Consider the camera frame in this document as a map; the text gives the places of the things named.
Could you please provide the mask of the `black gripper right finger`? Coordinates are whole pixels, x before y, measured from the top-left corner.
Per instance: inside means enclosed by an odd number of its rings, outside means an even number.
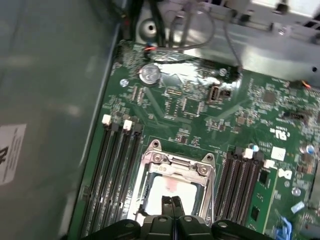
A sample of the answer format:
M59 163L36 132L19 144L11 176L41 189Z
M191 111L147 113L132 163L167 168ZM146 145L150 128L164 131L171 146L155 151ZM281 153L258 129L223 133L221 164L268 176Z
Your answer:
M250 229L229 220L219 220L211 226L201 218L186 215L179 196L172 198L174 234L179 240L252 240Z

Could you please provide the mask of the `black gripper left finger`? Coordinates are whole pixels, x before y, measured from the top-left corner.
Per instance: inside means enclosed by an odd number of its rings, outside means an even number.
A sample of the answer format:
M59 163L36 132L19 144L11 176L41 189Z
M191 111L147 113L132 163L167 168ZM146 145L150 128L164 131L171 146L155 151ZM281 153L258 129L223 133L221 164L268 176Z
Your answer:
M173 238L173 199L163 196L162 215L151 215L143 224L132 219L123 219L101 230L90 233L87 240L171 240Z

